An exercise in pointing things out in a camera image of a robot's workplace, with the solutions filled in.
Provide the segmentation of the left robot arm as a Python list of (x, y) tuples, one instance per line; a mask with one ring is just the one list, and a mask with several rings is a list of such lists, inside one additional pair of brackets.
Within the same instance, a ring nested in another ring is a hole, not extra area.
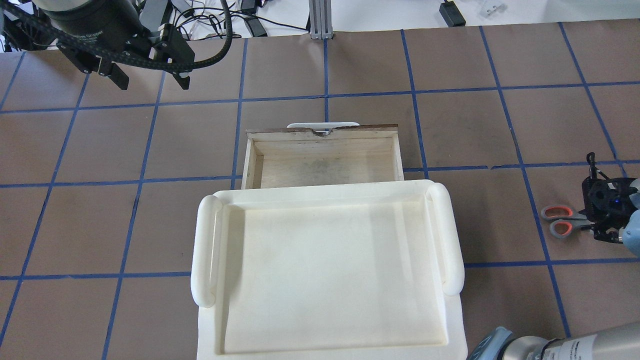
[(34, 0), (32, 5), (29, 13), (3, 0), (1, 11), (51, 37), (79, 71), (107, 78), (125, 91), (130, 77), (122, 65), (155, 69), (189, 88), (194, 51), (174, 25), (146, 27), (132, 0)]

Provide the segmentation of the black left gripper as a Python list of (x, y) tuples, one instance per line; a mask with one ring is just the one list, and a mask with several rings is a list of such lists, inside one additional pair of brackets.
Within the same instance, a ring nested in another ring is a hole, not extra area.
[(121, 65), (169, 73), (183, 91), (190, 88), (195, 69), (194, 50), (171, 23), (156, 30), (110, 23), (89, 34), (65, 34), (55, 46), (78, 70), (101, 75), (122, 91), (128, 89), (130, 78)]

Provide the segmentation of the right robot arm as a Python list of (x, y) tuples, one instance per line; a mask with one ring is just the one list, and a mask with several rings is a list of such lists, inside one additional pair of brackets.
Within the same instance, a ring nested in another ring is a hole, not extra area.
[[(595, 153), (586, 155), (588, 176), (582, 181), (583, 209), (549, 205), (540, 217), (549, 233), (566, 240), (589, 233), (599, 242), (622, 245), (639, 255), (639, 180), (608, 177), (597, 165)], [(546, 339), (517, 337), (503, 326), (492, 330), (468, 356), (470, 360), (637, 360), (639, 323), (615, 326), (579, 337)]]

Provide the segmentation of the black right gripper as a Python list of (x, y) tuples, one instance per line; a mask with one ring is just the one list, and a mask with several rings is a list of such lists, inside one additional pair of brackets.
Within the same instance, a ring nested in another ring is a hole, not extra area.
[(609, 178), (601, 171), (595, 153), (586, 155), (589, 175), (582, 181), (582, 214), (592, 223), (594, 239), (623, 244), (625, 230), (639, 210), (639, 179)]

